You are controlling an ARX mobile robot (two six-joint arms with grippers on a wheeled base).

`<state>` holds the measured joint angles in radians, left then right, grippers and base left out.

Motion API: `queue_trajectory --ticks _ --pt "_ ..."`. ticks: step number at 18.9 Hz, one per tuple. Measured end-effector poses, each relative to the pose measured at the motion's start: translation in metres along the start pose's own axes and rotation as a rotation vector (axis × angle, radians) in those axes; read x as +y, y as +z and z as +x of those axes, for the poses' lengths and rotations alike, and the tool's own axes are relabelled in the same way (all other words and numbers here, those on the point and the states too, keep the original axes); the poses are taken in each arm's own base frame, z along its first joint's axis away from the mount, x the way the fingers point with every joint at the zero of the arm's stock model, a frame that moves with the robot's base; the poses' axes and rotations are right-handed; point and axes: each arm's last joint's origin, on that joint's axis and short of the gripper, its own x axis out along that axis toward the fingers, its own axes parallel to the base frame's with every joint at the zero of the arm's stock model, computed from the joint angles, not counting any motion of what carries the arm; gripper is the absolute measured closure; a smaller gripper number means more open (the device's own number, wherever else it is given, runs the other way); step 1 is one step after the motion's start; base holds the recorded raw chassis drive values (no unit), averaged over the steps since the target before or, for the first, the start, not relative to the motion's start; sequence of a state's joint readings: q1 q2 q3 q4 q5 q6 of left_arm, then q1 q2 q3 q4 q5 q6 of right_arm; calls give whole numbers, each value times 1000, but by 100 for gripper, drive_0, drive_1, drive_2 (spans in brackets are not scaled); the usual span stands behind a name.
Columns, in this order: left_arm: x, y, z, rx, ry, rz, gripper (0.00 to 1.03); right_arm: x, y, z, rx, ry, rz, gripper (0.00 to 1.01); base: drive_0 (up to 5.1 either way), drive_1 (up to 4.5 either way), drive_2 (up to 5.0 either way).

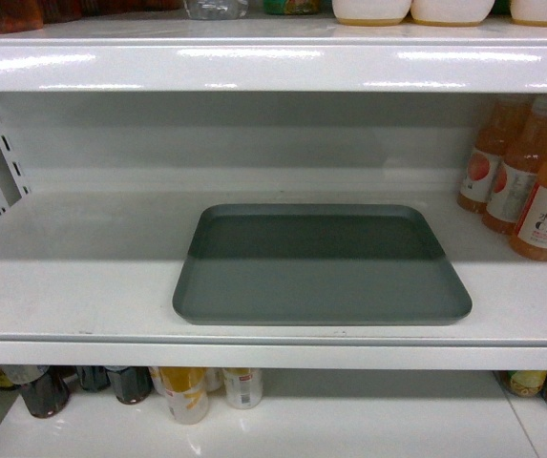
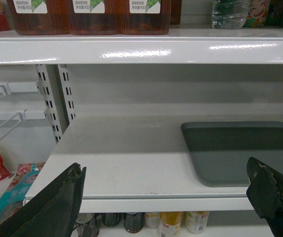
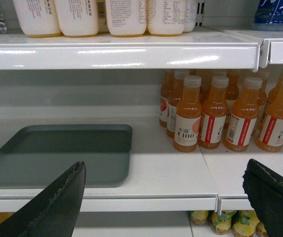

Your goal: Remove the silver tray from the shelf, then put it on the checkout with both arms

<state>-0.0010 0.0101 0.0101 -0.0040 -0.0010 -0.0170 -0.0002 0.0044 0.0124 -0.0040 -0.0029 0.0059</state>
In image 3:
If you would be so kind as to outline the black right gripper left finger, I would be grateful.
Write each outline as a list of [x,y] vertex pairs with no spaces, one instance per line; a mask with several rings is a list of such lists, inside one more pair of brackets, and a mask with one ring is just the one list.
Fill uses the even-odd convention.
[[74,163],[0,223],[0,237],[71,237],[79,216],[85,181],[85,163]]

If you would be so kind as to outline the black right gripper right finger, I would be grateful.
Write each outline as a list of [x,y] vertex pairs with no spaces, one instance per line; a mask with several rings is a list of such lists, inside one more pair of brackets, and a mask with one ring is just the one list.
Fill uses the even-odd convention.
[[243,175],[243,189],[268,236],[283,237],[283,177],[250,159]]

